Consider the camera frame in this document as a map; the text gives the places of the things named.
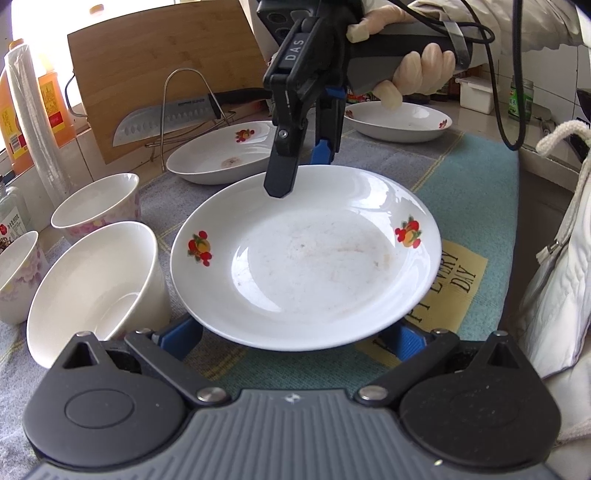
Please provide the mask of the right gloved hand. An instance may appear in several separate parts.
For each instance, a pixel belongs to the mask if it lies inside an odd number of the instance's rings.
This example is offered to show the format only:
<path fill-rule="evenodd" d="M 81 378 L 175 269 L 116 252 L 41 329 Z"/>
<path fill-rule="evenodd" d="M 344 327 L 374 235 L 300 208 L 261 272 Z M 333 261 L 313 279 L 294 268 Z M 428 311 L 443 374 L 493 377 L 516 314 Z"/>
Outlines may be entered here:
<path fill-rule="evenodd" d="M 390 1 L 364 1 L 365 16 L 358 24 L 349 25 L 346 38 L 360 43 L 370 35 L 380 33 L 391 24 L 410 23 L 414 18 Z M 450 80 L 456 68 L 453 51 L 443 51 L 437 43 L 430 43 L 423 52 L 407 54 L 391 80 L 385 80 L 373 89 L 381 104 L 392 111 L 403 103 L 405 95 L 433 94 Z"/>

